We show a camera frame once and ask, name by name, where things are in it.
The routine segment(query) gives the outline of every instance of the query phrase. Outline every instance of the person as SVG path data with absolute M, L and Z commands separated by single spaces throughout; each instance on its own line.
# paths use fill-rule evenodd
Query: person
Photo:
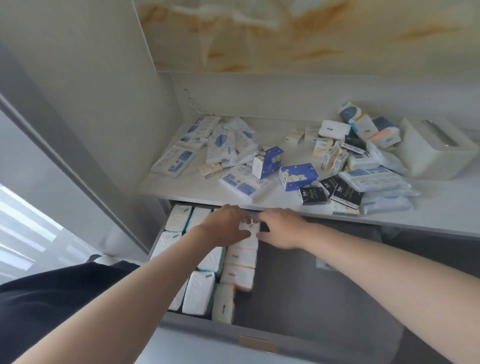
M 429 259 L 303 220 L 261 212 L 280 249 L 304 249 L 336 268 L 453 363 L 480 358 L 480 279 Z M 178 290 L 216 246 L 247 238 L 238 206 L 211 213 L 178 242 L 118 281 L 20 356 L 15 364 L 134 363 Z

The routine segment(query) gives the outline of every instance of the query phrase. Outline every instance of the shelf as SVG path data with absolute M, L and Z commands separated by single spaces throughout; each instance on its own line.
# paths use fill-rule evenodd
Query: shelf
M 285 143 L 285 136 L 291 129 L 318 123 L 260 118 L 243 119 L 259 133 L 260 146 L 277 144 L 284 149 L 282 165 L 312 163 L 320 177 L 328 177 L 328 173 L 320 170 L 321 160 L 312 157 L 313 143 L 302 141 L 298 146 Z M 178 140 L 187 128 L 188 125 L 183 125 L 172 143 Z M 141 184 L 139 193 L 198 204 L 221 206 L 228 203 L 252 210 L 265 210 L 272 207 L 291 208 L 303 216 L 480 237 L 480 223 L 476 212 L 477 207 L 480 206 L 478 159 L 451 181 L 410 181 L 413 187 L 421 192 L 421 196 L 411 198 L 415 207 L 413 211 L 366 215 L 358 218 L 332 216 L 329 205 L 301 206 L 297 192 L 285 192 L 276 174 L 268 177 L 274 182 L 271 191 L 266 192 L 253 203 L 246 202 L 218 182 L 222 173 L 205 181 L 202 179 L 198 167 L 205 163 L 205 159 L 206 147 L 177 178 L 149 173 Z

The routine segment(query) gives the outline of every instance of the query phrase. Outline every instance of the dark clothing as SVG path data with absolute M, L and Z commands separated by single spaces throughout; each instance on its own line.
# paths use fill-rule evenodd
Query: dark clothing
M 0 364 L 10 364 L 83 306 L 138 268 L 85 263 L 0 285 Z

